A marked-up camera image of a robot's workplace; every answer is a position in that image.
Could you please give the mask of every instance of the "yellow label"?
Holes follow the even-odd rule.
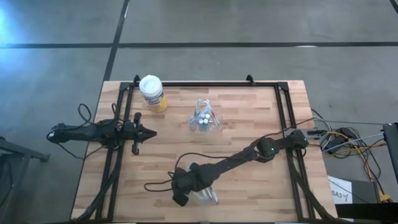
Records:
[[[167,107],[166,95],[163,93],[156,99],[145,99],[148,102],[149,109],[155,113],[162,112]]]

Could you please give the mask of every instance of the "concrete floor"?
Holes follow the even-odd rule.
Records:
[[[1,0],[0,44],[111,43],[123,0]],[[131,0],[121,42],[398,41],[398,15],[375,0]],[[69,219],[81,161],[45,140],[60,122],[95,111],[110,49],[0,49],[0,135],[50,152],[32,161],[13,223]],[[397,47],[119,49],[111,80],[305,80],[326,119],[397,121]],[[334,128],[344,124],[333,124]],[[351,125],[363,136],[381,126]],[[82,156],[86,144],[66,147]],[[384,190],[398,201],[386,148],[375,149]],[[329,175],[367,180],[359,157],[325,159]]]

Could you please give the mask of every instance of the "wooden table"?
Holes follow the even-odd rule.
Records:
[[[296,121],[311,118],[304,82],[288,83]],[[116,102],[119,84],[120,82],[104,82],[95,121],[113,117],[111,103]],[[132,142],[126,143],[114,222],[297,221],[285,151],[280,151],[268,163],[248,162],[223,174],[213,184],[220,200],[219,205],[200,207],[193,203],[180,207],[172,200],[172,192],[146,192],[143,188],[146,182],[170,179],[167,171],[173,171],[176,159],[185,152],[230,156],[256,138],[280,131],[273,88],[165,87],[164,91],[169,106],[164,112],[154,114],[147,109],[138,88],[134,89],[131,119],[135,112],[140,111],[143,114],[142,124],[157,131],[158,135],[139,145],[138,156],[131,153]],[[210,134],[188,130],[187,120],[192,116],[199,98],[210,99],[215,113],[223,116],[222,132]],[[313,121],[299,127],[313,128]],[[87,153],[99,146],[98,143],[90,143]],[[85,161],[72,218],[82,214],[98,193],[105,157],[106,150],[102,150]],[[179,166],[185,168],[191,162],[201,164],[216,161],[218,160],[186,156]],[[305,166],[311,190],[328,212],[336,216],[325,165],[317,147],[307,148]],[[157,189],[167,188],[170,185],[165,184]],[[105,200],[104,215],[108,209],[109,194]],[[306,210],[303,195],[301,201]]]

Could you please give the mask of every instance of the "butcher block tabletop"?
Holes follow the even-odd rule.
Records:
[[[303,81],[287,81],[296,122],[312,117],[310,103]],[[111,104],[118,98],[120,82],[104,82],[95,121],[112,119]],[[174,170],[177,158],[186,152],[199,152],[209,156],[232,156],[253,140],[279,132],[280,121],[273,87],[164,87],[168,107],[161,113],[151,112],[138,87],[134,88],[131,114],[141,112],[141,123],[157,131],[157,136],[139,145],[140,154],[131,153],[132,141],[126,143],[114,210],[114,222],[294,222],[295,213],[290,175],[284,150],[274,160],[265,164],[252,161],[221,175],[214,182],[219,204],[201,207],[190,201],[181,207],[172,200],[172,191],[147,192],[147,182],[169,180],[168,171]],[[192,117],[197,100],[208,98],[213,111],[222,115],[221,132],[190,131],[188,120]],[[289,124],[286,106],[285,117]],[[299,128],[313,128],[307,121]],[[99,148],[91,142],[87,154]],[[76,193],[72,218],[81,215],[100,190],[106,149],[92,154],[84,163]],[[183,157],[179,167],[218,162],[219,159],[189,155]],[[333,216],[335,205],[328,177],[318,147],[307,147],[304,157],[311,191]],[[170,183],[148,186],[152,189],[169,189]],[[108,191],[103,216],[108,211]],[[302,207],[306,206],[301,194]]]

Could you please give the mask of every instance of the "white paper sign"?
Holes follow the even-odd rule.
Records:
[[[335,204],[353,203],[353,195],[349,193],[353,191],[351,182],[336,177],[328,176],[328,178]]]

